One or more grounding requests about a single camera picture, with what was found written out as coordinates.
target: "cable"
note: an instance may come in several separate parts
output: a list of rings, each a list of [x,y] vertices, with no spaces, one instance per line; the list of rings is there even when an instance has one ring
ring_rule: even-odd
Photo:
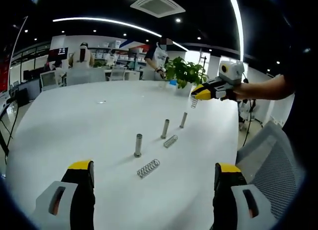
[[[251,102],[251,100],[249,99],[249,110],[251,110],[251,109],[252,109],[252,102]],[[252,112],[251,112],[251,111],[249,112],[249,115],[250,115],[250,117],[249,117],[249,124],[248,124],[248,128],[247,128],[245,140],[244,140],[244,143],[243,143],[242,147],[245,146],[245,143],[246,143],[246,140],[247,140],[247,136],[248,136],[248,132],[249,132],[250,123],[251,123],[251,121],[252,121]]]
[[[18,104],[18,102],[16,102],[16,104],[18,105],[18,108],[16,110],[16,115],[15,115],[15,119],[14,119],[14,122],[13,122],[13,125],[12,125],[12,129],[11,129],[11,132],[10,132],[9,140],[8,140],[8,143],[6,144],[6,146],[8,148],[9,148],[10,140],[12,138],[12,132],[13,132],[13,129],[14,129],[14,126],[15,126],[15,123],[16,123],[16,120],[17,120],[18,114],[19,114],[19,104]]]
[[[6,127],[6,125],[4,124],[4,122],[3,122],[3,120],[1,120],[1,122],[2,122],[2,124],[3,124],[3,126],[4,126],[4,128],[9,132],[9,134],[10,134],[10,131],[9,131],[9,129]]]

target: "human hand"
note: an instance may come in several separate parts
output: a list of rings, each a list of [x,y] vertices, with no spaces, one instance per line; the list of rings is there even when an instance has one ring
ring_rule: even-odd
[[[233,89],[227,89],[226,93],[227,94],[225,95],[225,97],[220,98],[221,101],[226,99],[233,100],[233,101],[237,100],[237,94],[233,91]]]
[[[162,69],[157,69],[156,72],[157,72],[158,74],[160,74],[160,77],[161,77],[162,79],[165,79],[165,73],[163,72]]]

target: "metal cylinder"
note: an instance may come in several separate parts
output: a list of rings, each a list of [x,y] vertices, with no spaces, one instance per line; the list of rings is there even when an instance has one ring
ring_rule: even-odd
[[[139,158],[141,157],[141,142],[143,140],[143,135],[141,134],[137,134],[137,137],[136,137],[136,150],[135,150],[135,153],[134,153],[134,156]]]
[[[169,119],[166,119],[164,122],[161,139],[165,139],[167,137],[168,126],[169,126]]]
[[[184,123],[185,123],[185,119],[187,119],[187,115],[188,115],[188,113],[186,113],[186,112],[183,114],[180,128],[184,128]]]

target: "green potted plant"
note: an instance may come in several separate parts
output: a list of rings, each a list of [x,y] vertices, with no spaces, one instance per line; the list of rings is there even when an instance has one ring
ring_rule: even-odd
[[[202,65],[186,62],[183,58],[177,57],[169,60],[165,65],[168,80],[177,80],[176,94],[189,96],[193,85],[199,85],[207,80],[205,70]]]

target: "human arm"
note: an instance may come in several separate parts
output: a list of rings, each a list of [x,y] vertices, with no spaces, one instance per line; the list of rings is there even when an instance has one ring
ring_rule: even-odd
[[[272,78],[261,83],[242,83],[234,87],[237,99],[279,100],[288,97],[295,91],[293,82],[285,76]]]
[[[155,61],[153,61],[156,48],[157,48],[157,46],[153,46],[153,47],[151,47],[151,48],[148,50],[148,52],[146,53],[146,56],[145,56],[145,61],[147,62],[147,64],[148,64],[150,67],[152,67],[157,73],[159,73],[162,78],[164,78],[164,72],[163,72],[163,70],[161,69],[161,67],[158,67],[158,66],[157,66],[157,64],[155,63]]]

